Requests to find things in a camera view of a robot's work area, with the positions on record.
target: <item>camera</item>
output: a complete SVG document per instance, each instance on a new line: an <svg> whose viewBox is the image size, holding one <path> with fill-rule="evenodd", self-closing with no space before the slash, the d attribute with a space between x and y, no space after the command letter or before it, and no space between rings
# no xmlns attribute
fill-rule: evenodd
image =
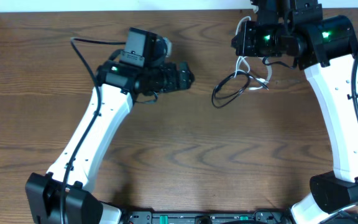
<svg viewBox="0 0 358 224"><path fill-rule="evenodd" d="M152 96L187 90L195 77L186 62L177 68L174 63L165 63L172 51L171 42L152 32L130 28L124 50L112 53L99 66L96 78L99 85L107 83L130 93L134 101L139 94Z"/></svg>

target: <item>white cable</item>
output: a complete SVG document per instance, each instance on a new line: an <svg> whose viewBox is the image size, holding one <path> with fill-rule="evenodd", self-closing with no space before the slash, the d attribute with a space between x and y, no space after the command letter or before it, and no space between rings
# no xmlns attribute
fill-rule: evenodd
<svg viewBox="0 0 358 224"><path fill-rule="evenodd" d="M270 79L272 78L273 75L273 70L272 70L272 66L271 65L266 65L267 68L267 78L258 78L259 81L263 82L264 84L268 84ZM249 90L260 90L261 88L263 88L262 86L260 87L250 87Z"/></svg>
<svg viewBox="0 0 358 224"><path fill-rule="evenodd" d="M242 22L244 22L245 20L251 20L251 17L250 16L246 16L244 18L242 18L240 20L240 22L238 23L237 25L237 29L236 29L236 35L239 33L239 29L240 29L240 26L242 24ZM244 73L249 73L251 71L251 67L249 66L247 60L246 60L247 56L239 56L239 58L237 59L237 62L236 62L236 71L234 72L234 78L237 77L237 73L238 72L244 72ZM248 72L245 72L243 70L241 70L241 64L244 64L247 68L248 68ZM264 79L264 78L258 78L258 80L260 82L263 82L264 84L268 84L271 77L272 77L272 74L273 74L273 70L272 70L272 66L268 66L266 65L266 68L267 68L267 78ZM249 90L259 90L263 88L262 86L260 87L250 87Z"/></svg>

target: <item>cable clip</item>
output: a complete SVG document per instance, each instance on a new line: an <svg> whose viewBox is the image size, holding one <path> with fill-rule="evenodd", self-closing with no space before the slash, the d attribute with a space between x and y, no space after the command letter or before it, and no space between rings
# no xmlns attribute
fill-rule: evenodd
<svg viewBox="0 0 358 224"><path fill-rule="evenodd" d="M358 94L356 94L355 96L351 96L350 94L347 95L348 100L357 99L357 98L358 98Z"/></svg>

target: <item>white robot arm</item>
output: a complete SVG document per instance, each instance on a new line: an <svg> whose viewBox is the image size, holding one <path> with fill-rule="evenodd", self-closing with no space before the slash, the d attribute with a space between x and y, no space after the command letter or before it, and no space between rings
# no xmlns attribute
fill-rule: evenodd
<svg viewBox="0 0 358 224"><path fill-rule="evenodd" d="M339 180L355 183L358 178L358 123L351 96L352 55L335 58L331 66L314 65L305 70L316 93L328 129L334 158L334 174ZM335 213L328 214L319 207L310 193L291 208L296 223L315 224Z"/></svg>
<svg viewBox="0 0 358 224"><path fill-rule="evenodd" d="M81 145L67 182L68 185L74 185L76 181L79 181L83 184L83 189L91 193L94 189L100 164L102 163L112 137L124 118L131 112L134 104L131 94L121 93L121 89L118 87L103 84L100 90L102 97L100 116L92 125L91 130ZM52 178L54 180L63 182L66 164L70 160L74 148L90 123L93 113L96 111L97 104L98 99L96 90L94 89L88 109L74 132L73 137L71 137L70 142L60 157L47 171L47 173L53 173Z"/></svg>

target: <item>wood grain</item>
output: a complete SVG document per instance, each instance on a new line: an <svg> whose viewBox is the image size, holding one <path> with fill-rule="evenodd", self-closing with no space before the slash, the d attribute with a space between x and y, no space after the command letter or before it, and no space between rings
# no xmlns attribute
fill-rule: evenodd
<svg viewBox="0 0 358 224"><path fill-rule="evenodd" d="M210 102L213 87L234 70L230 41L249 14L255 19L252 11L0 14L0 223L32 222L25 182L58 157L90 99L91 80L70 37L126 40L130 27L168 37L170 60L189 62L196 83L156 105L135 105L104 158L94 195L157 211L287 208L301 200L312 175L332 170L328 134L304 74L274 67L270 91L247 92L221 110ZM349 16L358 34L358 9L324 14ZM114 49L80 44L93 68ZM259 59L249 62L264 76Z"/></svg>

